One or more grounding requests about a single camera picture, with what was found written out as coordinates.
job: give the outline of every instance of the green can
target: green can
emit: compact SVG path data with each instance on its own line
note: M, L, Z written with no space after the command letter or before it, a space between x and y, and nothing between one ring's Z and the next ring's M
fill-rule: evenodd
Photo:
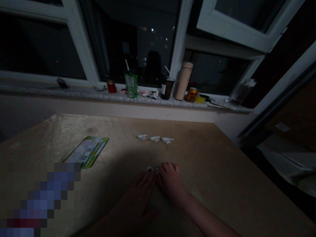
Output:
M126 82L126 89L127 89L127 96L129 98L136 98L137 97L137 79L138 76L134 71L128 71L124 73L125 82Z

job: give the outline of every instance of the granite windowsill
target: granite windowsill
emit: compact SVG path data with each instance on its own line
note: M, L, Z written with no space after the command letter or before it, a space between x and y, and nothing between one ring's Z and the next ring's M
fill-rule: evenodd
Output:
M128 98L124 93L109 93L108 90L96 91L94 88L76 86L70 86L68 89L61 89L57 84L20 81L14 79L0 79L0 92L245 113L241 111L231 111L225 108L209 107L206 104L189 103L185 100L179 101L173 97L170 97L169 100L163 100L161 98L153 99L141 95L138 95L137 98Z

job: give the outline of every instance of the red can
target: red can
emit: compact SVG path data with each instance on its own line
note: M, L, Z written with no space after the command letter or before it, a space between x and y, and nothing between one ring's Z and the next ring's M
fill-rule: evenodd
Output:
M116 87L114 81L108 81L106 83L108 85L109 93L116 93Z

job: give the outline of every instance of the beige thermos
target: beige thermos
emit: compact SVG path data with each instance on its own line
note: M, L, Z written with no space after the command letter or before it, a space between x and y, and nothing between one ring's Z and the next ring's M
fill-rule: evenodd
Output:
M179 76L179 81L178 81L178 86L177 86L177 92L174 97L175 99L177 100L184 99L185 91L187 90L192 68L193 68L193 63L190 63L190 62L182 63L182 68L180 71L180 76Z

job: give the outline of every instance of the window frame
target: window frame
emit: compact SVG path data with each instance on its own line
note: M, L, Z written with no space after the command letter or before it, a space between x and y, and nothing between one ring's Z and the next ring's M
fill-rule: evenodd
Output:
M61 78L64 79L67 84L73 86L86 87L97 85L100 78L79 3L76 0L62 0L62 2L63 6L55 6L28 0L3 0L0 2L0 12L67 25L87 80L69 77ZM3 78L47 83L56 83L57 79L57 76L4 70L0 71L0 76Z
M284 33L287 24L304 1L287 0L277 13L267 32L262 33L215 10L217 0L204 0L198 17L197 28L268 53L279 40L280 34Z
M252 74L255 72L255 70L264 59L265 55L262 52L248 49L243 46L220 43L208 39L186 35L193 1L194 0L181 1L171 59L171 77L175 80L178 79L186 47L190 47L193 50L198 50L206 53L209 52L224 56L239 57L253 61L247 67L243 76L240 78L229 96L203 93L212 98L229 99L230 97L234 96L234 94L238 90L238 87L245 80L249 79L252 76ZM72 86L91 87L92 85L106 85L106 82L101 82L99 77L98 69L89 42L89 37L86 31L83 15L80 10L79 2L77 0L62 0L62 2L63 6L55 6L28 0L3 0L0 2L0 12L66 24L69 28L70 35L74 42L87 80L67 77L61 78L64 79L67 84ZM0 71L0 77L47 83L56 83L57 79L56 76L38 75L13 71ZM118 90L120 90L125 88L125 84L116 83L116 87ZM139 86L139 89L144 91L160 91L160 88L146 86ZM175 89L176 83L173 86L171 94L174 94Z
M214 94L203 93L213 98L220 98L220 99L232 98L236 94L240 85L242 85L245 80L248 80L251 78L251 76L256 71L256 69L261 64L261 62L263 61L265 57L264 53L250 49L250 48L244 48L242 46L222 43L222 42L199 38L199 37L195 37L191 35L186 35L185 49L196 50L203 53L211 53L211 54L217 54L217 55L222 55L222 56L227 56L227 57L241 58L241 59L252 61L248 65L243 75L238 80L238 82L236 83L230 95L227 95L227 96L217 95L215 97Z

